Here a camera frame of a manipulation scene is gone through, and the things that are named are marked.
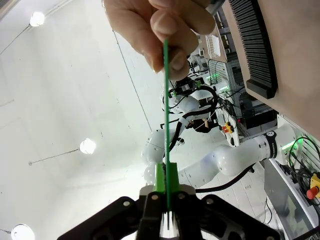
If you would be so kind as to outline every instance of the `black heat sink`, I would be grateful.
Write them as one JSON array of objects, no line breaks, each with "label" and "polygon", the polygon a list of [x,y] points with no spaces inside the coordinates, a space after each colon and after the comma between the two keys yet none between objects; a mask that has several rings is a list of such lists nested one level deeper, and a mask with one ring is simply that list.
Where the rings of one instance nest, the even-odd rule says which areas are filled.
[{"label": "black heat sink", "polygon": [[250,79],[248,89],[266,99],[278,89],[275,61],[257,0],[229,0],[242,39]]}]

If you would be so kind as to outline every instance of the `green led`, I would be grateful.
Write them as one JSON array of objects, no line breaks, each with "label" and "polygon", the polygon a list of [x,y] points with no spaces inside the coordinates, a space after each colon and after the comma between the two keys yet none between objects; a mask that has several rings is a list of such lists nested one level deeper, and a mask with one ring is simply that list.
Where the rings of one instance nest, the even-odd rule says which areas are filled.
[{"label": "green led", "polygon": [[[303,141],[304,141],[303,139],[299,139],[297,142],[302,145]],[[292,142],[288,143],[287,145],[284,145],[281,149],[285,150],[285,149],[291,148],[294,143],[297,147],[297,142],[295,143],[295,141],[292,141]]]},{"label": "green led", "polygon": [[218,76],[219,76],[219,74],[218,74],[218,73],[215,73],[215,74],[213,74],[213,75],[207,76],[206,79],[213,79],[213,78],[216,79]]},{"label": "green led", "polygon": [[294,143],[295,143],[295,141],[292,141],[292,142],[288,143],[287,145],[284,145],[281,149],[282,149],[282,150],[288,149],[288,148],[290,148]]}]

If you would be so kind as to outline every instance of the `hand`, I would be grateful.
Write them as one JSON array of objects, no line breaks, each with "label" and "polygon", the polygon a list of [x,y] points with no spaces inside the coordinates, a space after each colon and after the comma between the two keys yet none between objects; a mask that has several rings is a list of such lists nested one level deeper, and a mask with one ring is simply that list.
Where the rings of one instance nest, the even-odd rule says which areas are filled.
[{"label": "hand", "polygon": [[144,55],[158,73],[164,67],[163,43],[169,41],[170,79],[189,72],[187,56],[199,45],[198,34],[210,34],[215,20],[210,0],[103,0],[111,27]]}]

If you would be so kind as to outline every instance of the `red button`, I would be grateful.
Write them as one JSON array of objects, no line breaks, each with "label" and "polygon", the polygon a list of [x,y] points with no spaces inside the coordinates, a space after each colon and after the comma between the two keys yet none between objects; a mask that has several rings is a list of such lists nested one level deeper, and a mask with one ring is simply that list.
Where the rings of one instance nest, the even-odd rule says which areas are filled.
[{"label": "red button", "polygon": [[314,186],[313,188],[310,188],[308,191],[306,191],[306,196],[308,199],[314,199],[315,196],[319,193],[319,188]]}]

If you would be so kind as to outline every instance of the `ceiling light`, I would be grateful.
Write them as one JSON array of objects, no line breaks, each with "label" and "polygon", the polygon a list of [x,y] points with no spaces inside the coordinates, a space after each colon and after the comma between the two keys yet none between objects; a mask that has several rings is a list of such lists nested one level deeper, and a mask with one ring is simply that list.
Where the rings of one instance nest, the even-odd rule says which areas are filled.
[{"label": "ceiling light", "polygon": [[11,231],[11,238],[13,240],[35,240],[34,231],[25,224],[15,226]]},{"label": "ceiling light", "polygon": [[45,15],[42,12],[36,11],[33,13],[30,19],[30,25],[32,27],[38,27],[45,22]]},{"label": "ceiling light", "polygon": [[83,142],[80,143],[80,151],[83,154],[93,154],[96,150],[96,143],[92,141],[90,138],[86,138]]}]

